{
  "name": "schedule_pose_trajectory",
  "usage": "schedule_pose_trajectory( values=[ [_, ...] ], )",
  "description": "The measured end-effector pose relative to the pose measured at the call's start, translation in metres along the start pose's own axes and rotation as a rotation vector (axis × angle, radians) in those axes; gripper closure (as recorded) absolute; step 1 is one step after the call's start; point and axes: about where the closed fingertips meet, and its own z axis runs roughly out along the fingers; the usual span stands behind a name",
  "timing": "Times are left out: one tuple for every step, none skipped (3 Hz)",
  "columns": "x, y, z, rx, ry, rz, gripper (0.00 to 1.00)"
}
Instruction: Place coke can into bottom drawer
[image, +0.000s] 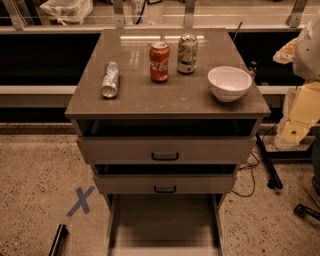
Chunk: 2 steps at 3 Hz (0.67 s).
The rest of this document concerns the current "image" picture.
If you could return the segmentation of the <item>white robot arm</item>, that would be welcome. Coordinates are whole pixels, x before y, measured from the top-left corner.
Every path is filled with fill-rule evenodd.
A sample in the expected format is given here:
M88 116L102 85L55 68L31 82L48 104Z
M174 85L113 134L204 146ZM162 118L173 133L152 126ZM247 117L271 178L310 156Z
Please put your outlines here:
M297 38L274 54L273 60L291 63L294 74L304 79L302 86L287 91L274 139L277 148L289 149L298 145L320 120L320 11Z

